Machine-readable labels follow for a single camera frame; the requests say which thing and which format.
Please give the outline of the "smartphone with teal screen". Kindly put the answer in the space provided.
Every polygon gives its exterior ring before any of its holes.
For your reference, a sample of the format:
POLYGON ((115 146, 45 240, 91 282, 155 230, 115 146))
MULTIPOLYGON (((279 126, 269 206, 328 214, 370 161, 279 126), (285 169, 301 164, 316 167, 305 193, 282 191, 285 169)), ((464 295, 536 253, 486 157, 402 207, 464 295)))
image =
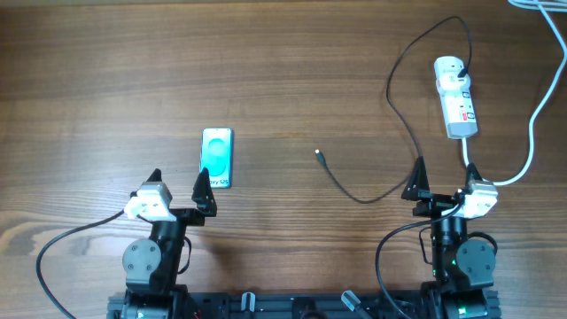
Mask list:
POLYGON ((232 185, 234 131, 232 128, 204 128, 201 138, 199 170, 208 170, 212 188, 232 185))

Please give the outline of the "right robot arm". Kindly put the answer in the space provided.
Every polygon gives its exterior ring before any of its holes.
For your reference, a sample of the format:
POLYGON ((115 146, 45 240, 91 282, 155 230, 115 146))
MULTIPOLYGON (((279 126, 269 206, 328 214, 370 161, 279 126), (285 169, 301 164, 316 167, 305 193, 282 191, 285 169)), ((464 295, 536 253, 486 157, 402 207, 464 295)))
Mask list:
POLYGON ((431 192, 424 159, 416 159, 401 197, 415 201, 413 215, 431 223, 433 282, 423 283, 420 294, 426 318, 500 318, 498 292, 492 291, 498 246, 484 232, 469 232, 467 222, 481 218, 497 203, 498 191, 473 164, 466 170, 464 187, 453 195, 431 192))

